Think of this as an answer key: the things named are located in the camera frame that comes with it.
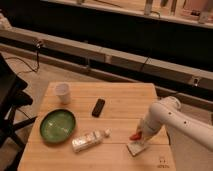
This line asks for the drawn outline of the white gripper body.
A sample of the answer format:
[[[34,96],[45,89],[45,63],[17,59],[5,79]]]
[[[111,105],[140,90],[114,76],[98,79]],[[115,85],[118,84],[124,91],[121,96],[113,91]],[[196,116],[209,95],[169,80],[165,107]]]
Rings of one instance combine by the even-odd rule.
[[[139,140],[142,144],[148,142],[153,136],[154,131],[141,119],[137,125],[136,132],[140,135]]]

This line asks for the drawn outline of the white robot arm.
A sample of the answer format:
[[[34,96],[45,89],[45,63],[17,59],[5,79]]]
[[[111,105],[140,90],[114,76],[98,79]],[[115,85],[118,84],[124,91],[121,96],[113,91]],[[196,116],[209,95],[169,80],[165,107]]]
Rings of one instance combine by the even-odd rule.
[[[141,140],[149,141],[163,125],[171,126],[197,143],[213,151],[213,126],[186,116],[180,111],[181,103],[173,96],[153,102],[138,128]]]

